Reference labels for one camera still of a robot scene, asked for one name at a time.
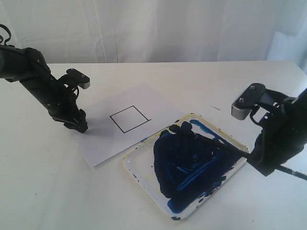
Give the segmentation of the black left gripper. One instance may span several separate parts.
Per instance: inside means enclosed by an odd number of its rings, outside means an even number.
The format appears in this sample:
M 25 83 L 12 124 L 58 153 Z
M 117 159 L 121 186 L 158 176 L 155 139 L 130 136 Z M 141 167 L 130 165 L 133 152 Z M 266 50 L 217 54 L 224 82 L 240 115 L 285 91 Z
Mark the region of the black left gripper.
M 47 109 L 53 120 L 70 130 L 88 129 L 86 113 L 77 107 L 79 87 L 66 84 L 67 74 L 56 79 L 52 74 L 36 74 L 23 79 L 23 86 Z

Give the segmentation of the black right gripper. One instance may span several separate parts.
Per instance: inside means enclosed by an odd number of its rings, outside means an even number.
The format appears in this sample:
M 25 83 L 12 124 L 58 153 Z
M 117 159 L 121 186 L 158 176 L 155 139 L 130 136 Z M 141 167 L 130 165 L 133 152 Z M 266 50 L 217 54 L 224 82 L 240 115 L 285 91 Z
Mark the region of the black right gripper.
M 278 165 L 300 153 L 307 143 L 307 91 L 264 108 L 269 111 L 268 118 L 260 120 L 262 132 L 247 163 L 268 176 Z

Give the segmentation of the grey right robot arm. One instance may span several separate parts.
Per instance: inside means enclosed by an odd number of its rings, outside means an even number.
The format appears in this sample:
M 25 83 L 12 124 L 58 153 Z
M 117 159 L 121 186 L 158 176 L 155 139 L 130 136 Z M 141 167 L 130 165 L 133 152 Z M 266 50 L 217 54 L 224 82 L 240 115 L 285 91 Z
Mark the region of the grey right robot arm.
M 262 128 L 254 149 L 247 162 L 264 176 L 275 170 L 306 180 L 307 175 L 283 166 L 289 159 L 304 150 L 307 144 L 307 91 L 296 98 L 282 97 L 274 100 L 276 106 L 258 103 L 267 110 L 259 122 L 251 120 Z

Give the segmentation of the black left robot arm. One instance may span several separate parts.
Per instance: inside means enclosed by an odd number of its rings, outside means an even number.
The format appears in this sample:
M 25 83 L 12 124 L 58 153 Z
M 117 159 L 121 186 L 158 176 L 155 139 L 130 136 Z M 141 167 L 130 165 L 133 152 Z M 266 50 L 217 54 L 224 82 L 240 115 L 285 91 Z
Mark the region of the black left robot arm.
M 56 79 L 40 51 L 1 46 L 0 77 L 8 82 L 20 82 L 54 121 L 80 133 L 88 129 L 86 113 L 76 103 L 79 89 L 90 86 L 90 79 L 85 74 L 71 68 Z

